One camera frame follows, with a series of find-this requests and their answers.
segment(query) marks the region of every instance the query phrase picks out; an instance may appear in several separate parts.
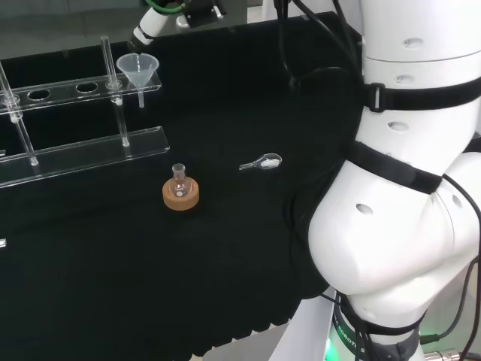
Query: table surface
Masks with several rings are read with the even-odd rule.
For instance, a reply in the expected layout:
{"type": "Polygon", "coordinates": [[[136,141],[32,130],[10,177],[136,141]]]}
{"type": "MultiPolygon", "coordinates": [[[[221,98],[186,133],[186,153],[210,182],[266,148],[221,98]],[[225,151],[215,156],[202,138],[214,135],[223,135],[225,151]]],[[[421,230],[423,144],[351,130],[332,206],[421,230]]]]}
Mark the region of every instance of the table surface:
{"type": "MultiPolygon", "coordinates": [[[[346,66],[300,18],[286,46],[298,74],[346,66]]],[[[126,52],[113,45],[114,59],[126,52]]],[[[325,73],[291,91],[276,23],[169,36],[150,52],[163,87],[144,110],[126,99],[127,126],[163,126],[168,153],[0,190],[1,359],[185,360],[285,323],[326,288],[306,249],[289,246],[282,206],[351,139],[360,107],[349,78],[325,73]],[[238,171],[263,153],[282,166],[238,171]],[[185,213],[162,201],[176,162],[200,185],[185,213]]],[[[3,63],[12,87],[104,74],[100,47],[3,63]]],[[[25,118],[37,149],[116,133],[109,101],[25,118]]],[[[0,120],[0,149],[19,153],[0,120]]]]}

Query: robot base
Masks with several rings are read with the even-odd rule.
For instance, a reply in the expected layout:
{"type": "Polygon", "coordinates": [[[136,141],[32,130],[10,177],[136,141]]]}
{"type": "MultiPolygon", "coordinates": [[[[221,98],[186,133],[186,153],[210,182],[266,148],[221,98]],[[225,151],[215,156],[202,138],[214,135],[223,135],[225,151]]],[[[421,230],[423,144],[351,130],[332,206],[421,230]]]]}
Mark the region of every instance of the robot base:
{"type": "MultiPolygon", "coordinates": [[[[347,348],[344,342],[347,341],[355,347],[355,340],[348,338],[347,335],[338,329],[334,323],[332,323],[331,330],[329,331],[329,339],[331,342],[328,344],[328,349],[326,350],[325,361],[354,361],[355,355],[349,348],[347,348]]],[[[362,349],[361,352],[360,359],[365,361],[365,358],[362,357],[364,352],[362,349]]],[[[420,344],[418,344],[416,352],[409,361],[425,361],[424,353],[420,344]]]]}

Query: round hole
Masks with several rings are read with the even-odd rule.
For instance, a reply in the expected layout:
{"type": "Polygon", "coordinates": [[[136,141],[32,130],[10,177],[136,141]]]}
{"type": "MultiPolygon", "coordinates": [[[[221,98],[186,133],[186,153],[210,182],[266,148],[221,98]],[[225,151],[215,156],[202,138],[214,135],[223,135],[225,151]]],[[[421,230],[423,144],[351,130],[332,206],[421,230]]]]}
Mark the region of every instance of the round hole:
{"type": "Polygon", "coordinates": [[[82,94],[93,93],[97,90],[98,86],[95,83],[85,83],[77,85],[77,91],[82,94]]]}
{"type": "Polygon", "coordinates": [[[368,205],[361,205],[358,203],[357,205],[355,205],[355,207],[358,208],[358,211],[360,211],[365,216],[372,216],[374,214],[373,210],[368,205]]]}
{"type": "Polygon", "coordinates": [[[50,96],[50,91],[47,89],[44,90],[35,90],[34,92],[30,92],[28,95],[30,100],[34,102],[39,102],[40,100],[44,100],[50,96]]]}
{"type": "Polygon", "coordinates": [[[388,127],[395,132],[407,132],[409,130],[409,126],[402,122],[390,122],[388,123],[388,127]]]}
{"type": "Polygon", "coordinates": [[[452,195],[452,202],[456,205],[456,207],[459,207],[459,208],[463,207],[461,200],[458,197],[456,197],[454,194],[452,195]]]}

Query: black cable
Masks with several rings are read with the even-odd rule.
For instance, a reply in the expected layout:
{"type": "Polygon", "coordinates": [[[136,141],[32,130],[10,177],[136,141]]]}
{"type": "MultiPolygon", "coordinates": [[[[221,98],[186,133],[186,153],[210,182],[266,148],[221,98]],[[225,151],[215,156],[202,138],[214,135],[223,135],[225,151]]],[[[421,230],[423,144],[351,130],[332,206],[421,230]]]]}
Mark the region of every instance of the black cable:
{"type": "Polygon", "coordinates": [[[357,62],[355,58],[353,58],[350,52],[347,50],[343,42],[334,34],[330,28],[327,27],[320,19],[317,18],[315,13],[309,9],[301,0],[292,0],[296,6],[301,9],[303,13],[307,15],[307,17],[319,26],[323,32],[337,45],[337,47],[346,55],[347,59],[349,60],[349,64],[351,65],[354,74],[356,75],[356,80],[360,80],[363,83],[361,72],[358,69],[357,62]]]}
{"type": "MultiPolygon", "coordinates": [[[[478,256],[479,256],[481,254],[481,211],[479,210],[478,205],[471,198],[471,196],[459,184],[457,184],[449,175],[445,174],[443,178],[446,179],[448,182],[450,182],[467,199],[471,207],[473,207],[474,212],[476,212],[476,215],[479,221],[479,249],[478,249],[478,256]]],[[[474,311],[473,329],[471,331],[471,335],[469,337],[469,340],[467,341],[466,346],[464,346],[464,350],[461,353],[461,357],[459,361],[464,361],[466,359],[467,352],[471,348],[471,345],[473,344],[474,339],[476,338],[476,333],[479,326],[479,310],[481,309],[480,293],[481,293],[481,267],[478,267],[478,279],[476,284],[476,309],[474,311]]]]}
{"type": "Polygon", "coordinates": [[[326,74],[332,71],[339,71],[339,72],[343,72],[345,74],[350,75],[351,73],[349,71],[337,66],[317,68],[300,76],[296,76],[294,74],[294,72],[291,70],[291,67],[289,66],[289,63],[287,61],[287,55],[286,55],[286,24],[289,17],[288,4],[289,4],[289,0],[274,0],[274,7],[276,8],[276,12],[277,12],[277,23],[278,23],[277,42],[279,47],[279,54],[280,54],[281,62],[283,64],[283,68],[289,77],[289,86],[292,89],[298,89],[303,80],[306,80],[317,74],[326,74]]]}
{"type": "Polygon", "coordinates": [[[456,314],[454,321],[451,323],[451,326],[449,326],[449,328],[446,331],[441,333],[439,335],[439,338],[445,338],[446,336],[448,336],[448,334],[450,334],[454,330],[456,325],[458,325],[459,319],[461,318],[461,314],[463,313],[464,302],[466,301],[467,286],[469,285],[469,278],[471,276],[471,272],[473,271],[474,265],[478,263],[478,259],[479,259],[479,256],[473,259],[469,264],[469,267],[467,268],[467,274],[466,274],[466,278],[464,279],[464,286],[461,292],[461,301],[459,302],[458,313],[456,314]]]}
{"type": "Polygon", "coordinates": [[[443,333],[441,333],[439,335],[437,333],[434,333],[432,335],[421,336],[419,338],[420,344],[430,344],[432,342],[439,341],[442,338],[445,338],[446,336],[448,336],[454,330],[454,328],[458,325],[459,319],[461,318],[461,315],[463,313],[464,302],[466,301],[467,286],[469,285],[469,279],[470,279],[470,276],[471,276],[471,272],[473,271],[474,265],[476,265],[478,263],[478,259],[479,259],[479,257],[476,257],[475,259],[473,259],[471,261],[471,263],[469,264],[469,267],[467,268],[466,277],[464,279],[463,290],[461,292],[461,301],[459,302],[458,312],[456,313],[456,316],[455,316],[453,322],[451,323],[451,326],[449,326],[446,331],[444,331],[443,333]]]}
{"type": "Polygon", "coordinates": [[[358,66],[358,62],[357,62],[358,54],[355,51],[355,45],[354,45],[354,42],[352,41],[352,37],[349,30],[349,24],[346,21],[346,17],[344,16],[343,9],[339,4],[339,0],[332,0],[332,3],[334,4],[334,8],[336,9],[337,17],[339,17],[340,27],[342,28],[344,37],[346,38],[347,46],[349,47],[351,56],[353,57],[356,65],[358,66]]]}

